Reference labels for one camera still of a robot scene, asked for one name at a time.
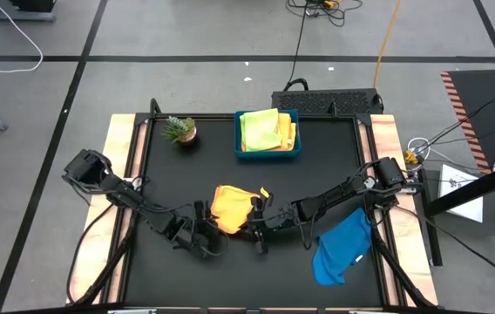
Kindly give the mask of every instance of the gray floor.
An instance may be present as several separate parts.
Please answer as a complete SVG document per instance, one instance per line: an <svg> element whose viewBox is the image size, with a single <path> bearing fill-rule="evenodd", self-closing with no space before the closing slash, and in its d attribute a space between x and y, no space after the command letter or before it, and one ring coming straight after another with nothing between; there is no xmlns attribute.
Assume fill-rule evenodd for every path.
<svg viewBox="0 0 495 314"><path fill-rule="evenodd" d="M98 3L58 0L56 23L21 26L45 55L78 56ZM495 28L495 0L482 3ZM375 56L394 6L395 0L364 0L360 10L347 13L342 29L325 19L307 20L300 54ZM299 24L282 0L108 0L92 55L292 55ZM0 23L0 55L35 54L10 25ZM472 0L414 0L403 1L386 55L494 57L495 49ZM29 66L0 63L2 69ZM75 67L72 62L47 62L35 72L0 74L0 119L10 125L0 133L0 277ZM369 87L374 67L302 62L295 76L314 89ZM404 146L457 121L439 72L475 69L495 69L495 64L383 64L378 90L386 112L396 116ZM59 176L79 149L102 149L113 113L147 111L151 97L168 113L268 108L271 92L283 88L290 70L290 62L88 63L3 309L64 304L65 277L86 205ZM447 140L462 137L458 130ZM473 166L462 142L438 150ZM495 237L464 238L495 260ZM442 237L441 244L445 266L432 269L439 303L495 312L495 270L451 239Z"/></svg>

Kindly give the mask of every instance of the black table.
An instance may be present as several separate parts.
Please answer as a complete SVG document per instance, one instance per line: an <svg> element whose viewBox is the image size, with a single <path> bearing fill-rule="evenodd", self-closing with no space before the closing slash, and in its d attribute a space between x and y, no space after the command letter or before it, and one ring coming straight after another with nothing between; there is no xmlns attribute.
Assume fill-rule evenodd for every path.
<svg viewBox="0 0 495 314"><path fill-rule="evenodd" d="M291 160L238 160L234 122L228 115L196 116L199 141L180 149L148 130L143 165L151 183L144 196L168 207L214 198L219 185L274 193L274 205L317 195L352 175L363 163L354 118L302 118L301 153ZM359 198L332 209L315 225L315 235L331 229L356 208ZM184 208L183 215L191 209ZM271 216L273 211L266 212ZM124 301L172 307L377 307L383 291L377 254L368 254L345 273L343 286L323 287L313 278L312 250L302 247L299 230L268 239L269 253L258 256L251 242L232 239L224 256L200 261L139 223L127 261Z"/></svg>

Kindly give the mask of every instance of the cable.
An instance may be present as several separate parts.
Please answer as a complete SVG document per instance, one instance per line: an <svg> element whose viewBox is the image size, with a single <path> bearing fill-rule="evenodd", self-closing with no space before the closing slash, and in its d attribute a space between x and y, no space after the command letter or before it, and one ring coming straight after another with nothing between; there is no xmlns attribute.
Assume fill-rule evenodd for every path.
<svg viewBox="0 0 495 314"><path fill-rule="evenodd" d="M385 220L385 217L387 216L386 213L389 212L389 209L387 208L385 210L385 208L374 208L371 211L368 211L367 208L368 208L368 205L366 204L366 197L363 196L363 210L366 213L366 217L368 218L366 220L366 222L369 224L370 227L377 228L377 226L379 226ZM371 222L373 222L372 218L375 218L374 213L375 213L376 209L380 210L381 213L383 214L383 216L381 217L379 222L371 223Z"/></svg>
<svg viewBox="0 0 495 314"><path fill-rule="evenodd" d="M302 234L303 248L305 248L305 250L310 250L311 245L313 244L314 226L315 226L315 218L316 217L317 217L317 212L314 212L314 214L311 216L311 223L309 224L309 241L306 241L305 231L303 230L302 225L298 224L300 226L300 232Z"/></svg>
<svg viewBox="0 0 495 314"><path fill-rule="evenodd" d="M218 253L211 252L209 249L207 249L205 247L202 247L202 246L200 246L200 248L203 250L203 252L209 254L210 256L221 256L221 255L227 253L228 252L228 248L230 247L230 236L226 232L220 230L220 228L218 226L212 224L211 222L207 222L207 224L209 226L217 229L221 234L224 235L224 237L227 239L227 245L226 245L226 247L222 251L220 251Z"/></svg>
<svg viewBox="0 0 495 314"><path fill-rule="evenodd" d="M308 8L308 2L306 2L306 5L304 6L304 13L302 14L302 26L300 26L300 35L298 36L298 44L296 45L296 54L294 55L294 63L292 64L292 73L290 73L290 78L288 79L287 83L290 83L292 81L292 78L294 77L294 70L296 68L296 60L298 59L298 51L300 50L300 42L302 41L302 33L303 33L303 25L304 22L306 21L306 9Z"/></svg>
<svg viewBox="0 0 495 314"><path fill-rule="evenodd" d="M422 140L422 141L426 144L426 146L424 147L424 149L420 149L420 148L421 148L421 146L417 146L417 147L410 147L410 146L411 146L411 144L412 144L415 140ZM445 158L446 160L448 160L451 164L453 164L453 165L458 165L456 161L454 161L454 160L452 160L451 158L449 158L449 157L445 156L444 154L440 153L439 151L437 151L437 150L433 149L433 148L431 147L430 142L429 142L429 141L428 141L428 139L426 139L426 138L416 137L416 138L414 138L414 139L411 139L411 140L409 140L408 145L406 146L406 148L407 148L408 150L412 151L412 152L415 152L415 151L418 151L418 150L419 150L419 152L423 152L424 150L426 150L426 149L427 149L427 153L426 153L426 154L425 154L425 156L424 156L424 161L426 161L426 160L428 159L428 157L430 156L430 152L434 152L435 154L438 154L439 156L441 156L441 157Z"/></svg>
<svg viewBox="0 0 495 314"><path fill-rule="evenodd" d="M457 162L452 162L452 161L448 161L448 160L428 160L428 161L447 162L447 163L450 163L452 165L462 167L464 169L476 170L476 171L482 171L482 170L486 170L487 169L487 168L478 168L478 167L467 167L467 166L463 166L461 164L457 164Z"/></svg>
<svg viewBox="0 0 495 314"><path fill-rule="evenodd" d="M363 2L361 0L353 0L353 2L356 3L356 6L343 10L340 8L342 1L332 0L329 2L335 3L335 5L330 8L325 7L325 5L323 5L323 0L308 0L306 1L306 5L298 5L294 0L286 0L284 6L290 13L296 15L297 17L302 17L302 16L322 17L323 15L325 15L335 27L344 26L346 20L346 11L355 10L363 6ZM300 9L300 8L304 9L302 14L296 13L292 10L292 9Z"/></svg>
<svg viewBox="0 0 495 314"><path fill-rule="evenodd" d="M13 19L11 19L10 15L7 14L7 12L5 12L5 10L3 10L3 8L0 6L0 11L7 17L7 19L10 20L10 22L13 24L13 26L15 26L15 28L21 33L21 35L23 35L25 38L27 38L27 40L29 40L29 42L35 46L35 48L37 49L38 53L40 54L40 60L38 60L38 63L37 65L33 66L32 68L30 69L19 69L19 70L0 70L0 73L17 73L17 72L33 72L35 71L41 64L42 64L42 60L44 59L44 55L42 53L42 51L40 50L40 48L38 48L37 44L35 44L35 42L32 41L32 39L30 39L27 34L24 33L24 31L22 31L19 26L17 26L17 24L15 24L15 22L13 22Z"/></svg>
<svg viewBox="0 0 495 314"><path fill-rule="evenodd" d="M272 219L275 219L276 217L280 217L282 215L292 215L292 216L294 216L291 213L281 212L280 214L272 215L272 216L267 217L267 218L251 219L250 222L268 222L268 221L270 221Z"/></svg>
<svg viewBox="0 0 495 314"><path fill-rule="evenodd" d="M153 206L153 205L147 205L147 204L142 204L139 206L141 209L144 209L150 213L153 213L153 214L164 214L164 213L169 213L169 212L173 212L173 211L176 211L178 209L181 209L181 208L186 208L186 207L190 207L193 209L193 212L195 212L195 208L193 207L192 204L184 204L184 205L180 205L178 207L175 207L175 208L164 208L164 207L161 207L160 205L157 205L157 206Z"/></svg>
<svg viewBox="0 0 495 314"><path fill-rule="evenodd" d="M493 134L495 134L495 129L491 130L488 133L485 133L485 134L482 134L480 136L477 136L474 139L476 139L476 140L485 139L486 137L491 136ZM468 139L465 138L465 139L457 139L457 140L447 140L447 141L444 141L444 142L438 142L435 145L448 144L448 143L453 143L453 142L461 141L461 140L468 140Z"/></svg>
<svg viewBox="0 0 495 314"><path fill-rule="evenodd" d="M425 150L426 148L428 148L431 145L435 144L439 139L443 138L445 135L447 135L448 133L450 133L451 131L453 131L454 129L456 129L457 127L459 127L460 125L462 125L466 121L468 121L470 118L476 116L482 110L484 110L486 107L488 107L489 105L491 105L493 103L495 103L495 98L492 99L492 100L490 100L490 101L488 101L487 103L481 105L480 108L476 109L472 113L467 114L464 119L461 119L458 122L454 123L453 125L446 127L443 131L441 131L436 136L434 136L433 138L431 138L430 139L430 143L426 147L424 147L422 150L420 150L419 152L417 152L417 154L422 153L423 150Z"/></svg>
<svg viewBox="0 0 495 314"><path fill-rule="evenodd" d="M85 236L87 233L89 233L89 230L91 230L92 226L95 225L102 217L104 217L110 209L112 209L114 205L110 204L105 210L100 213L100 215L97 216L94 220L92 220L91 223L85 228L85 231L83 231L83 234L81 237L79 237L79 241L77 242L77 247L75 248L75 252L73 253L73 258L71 259L71 266L70 266L70 271L67 274L67 281L65 282L65 294L67 296L67 299L70 301L70 304L74 304L75 300L73 300L73 297L71 296L71 277L73 276L73 269L75 268L75 262L77 261L77 256L79 254L79 251L81 249L81 244L83 244L83 240L85 239Z"/></svg>
<svg viewBox="0 0 495 314"><path fill-rule="evenodd" d="M81 194L81 192L79 192L79 190L77 189L77 186L75 186L74 184L70 184L71 188L73 188L73 190L75 191L75 193L77 193L77 195L81 198L81 200L85 201L85 203L87 204L87 206L91 206L91 202L89 200L87 200L87 198Z"/></svg>
<svg viewBox="0 0 495 314"><path fill-rule="evenodd" d="M451 181L451 180L439 180L439 179L433 179L433 178L425 178L428 181L436 181L436 182L449 182L449 183L462 183L462 182L468 182L468 181L475 181L476 179L465 179L461 181Z"/></svg>
<svg viewBox="0 0 495 314"><path fill-rule="evenodd" d="M460 245L464 246L465 249L468 249L472 254L474 254L475 256L480 257L482 260L484 260L484 262L489 263L491 266L493 266L495 268L495 263L494 262L492 262L487 257L481 255L480 253L478 253L475 249L471 248L466 243L464 243L462 240L460 240L456 236L452 235L449 231L447 231L447 230L442 229L441 227L439 227L437 224L435 224L434 222L432 222L428 217L418 215L415 212L413 212L413 211L411 211L409 209L406 209L406 208L401 208L401 207L398 207L398 206L396 206L396 208L401 209L402 211L405 211L406 213L409 213L411 215L414 215L418 220L424 220L424 221L426 221L432 227L434 227L435 229L437 229L437 230L445 233L446 235L450 236L453 240L457 241Z"/></svg>
<svg viewBox="0 0 495 314"><path fill-rule="evenodd" d="M381 50L379 51L379 57L377 57L376 74L373 77L373 88L377 87L377 80L379 78L379 68L381 67L381 59L383 58L383 53L385 52L385 48L387 47L387 43L389 42L390 31L393 29L393 25L395 24L395 20L397 19L398 8L400 7L400 5L401 5L401 0L397 0L397 6L395 7L393 16L390 18L387 34L385 34L385 38L383 39L383 44L381 45Z"/></svg>

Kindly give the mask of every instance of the white cable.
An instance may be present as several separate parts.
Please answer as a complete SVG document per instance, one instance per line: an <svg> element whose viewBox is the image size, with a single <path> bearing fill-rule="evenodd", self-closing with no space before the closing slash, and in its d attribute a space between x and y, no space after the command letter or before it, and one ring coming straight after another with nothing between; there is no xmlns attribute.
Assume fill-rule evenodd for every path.
<svg viewBox="0 0 495 314"><path fill-rule="evenodd" d="M426 148L425 148L425 149L418 150L420 147L423 147L423 146L424 146L424 144L422 144L421 146L417 146L417 147L412 147L412 148L410 148L410 146L411 146L412 142L414 142L415 140L421 140L421 141L423 141L423 142L424 142L424 144L426 145ZM441 156L441 157L445 158L446 160L448 160L448 161L452 162L453 164L458 165L458 163L457 163L456 161L454 161L454 160L452 160L451 158L449 158L449 157L445 156L444 154L441 154L441 153L440 153L440 152L438 152L437 150L435 150L435 149L431 148L431 146L430 146L430 141L429 141L428 139L426 139L426 138L416 137L416 138L414 138L414 139L412 139L412 140L410 140L410 141L408 142L408 145L406 146L406 148L407 148L407 149L409 149L409 150L411 150L414 154L420 154L420 153L422 153L424 150L427 150L427 153L425 154L425 157L424 157L424 161L426 161L426 160L428 159L428 157L430 156L430 152L433 152L433 153L438 154L439 156ZM414 169L412 169L412 170L413 170L413 171L417 171L418 169L420 169L420 167L416 167L416 168L414 168ZM469 173L469 174L473 174L473 172L472 172L470 169L466 169L466 168L465 168L464 170L465 170L467 173Z"/></svg>
<svg viewBox="0 0 495 314"><path fill-rule="evenodd" d="M37 51L38 53L40 54L40 60L38 60L38 63L37 65L33 66L32 68L30 69L18 69L18 70L0 70L0 73L17 73L17 72L32 72L32 71L35 71L41 64L42 64L42 60L44 58L44 55L42 54L42 51L40 50L40 48L38 48L37 44L35 44L35 42L32 41L32 39L30 39L27 34L24 33L24 31L21 31L21 29L19 28L19 26L17 26L17 24L15 24L15 22L13 22L13 19L11 19L10 15L7 14L7 12L5 12L2 7L0 6L0 11L10 20L10 22L13 24L13 26L15 26L15 28L21 33L21 35L23 35L25 38L27 38L27 40L29 40L29 42L31 42L31 44L33 46L35 46L35 48L37 48Z"/></svg>
<svg viewBox="0 0 495 314"><path fill-rule="evenodd" d="M426 148L425 148L425 149L427 149L427 150L428 150L428 152L425 154L424 160L427 160L427 159L428 159L428 157L430 156L430 151L431 151L430 142L428 141L428 139L426 139L426 138L419 138L419 137L418 137L418 138L414 138L414 139L412 139L412 140L410 140L410 141L408 142L408 145L406 146L406 149L409 149L409 150L411 150L412 152L415 152L415 151L414 151L414 149L415 149L415 148L416 148L416 149L420 148L421 146L410 148L410 145L411 145L411 144L412 144L412 142L413 142L413 141L415 141L415 140L422 140L422 141L426 144ZM422 153L422 151L423 151L423 149L422 149L422 150L417 151L417 154Z"/></svg>

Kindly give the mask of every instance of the blue cloth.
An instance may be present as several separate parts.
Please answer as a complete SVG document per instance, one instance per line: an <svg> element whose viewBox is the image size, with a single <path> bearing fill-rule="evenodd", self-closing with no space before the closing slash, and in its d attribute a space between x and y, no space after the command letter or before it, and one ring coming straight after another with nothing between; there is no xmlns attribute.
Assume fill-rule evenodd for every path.
<svg viewBox="0 0 495 314"><path fill-rule="evenodd" d="M344 284L344 271L356 265L371 246L371 226L362 208L358 208L319 238L313 258L314 277L320 285Z"/></svg>

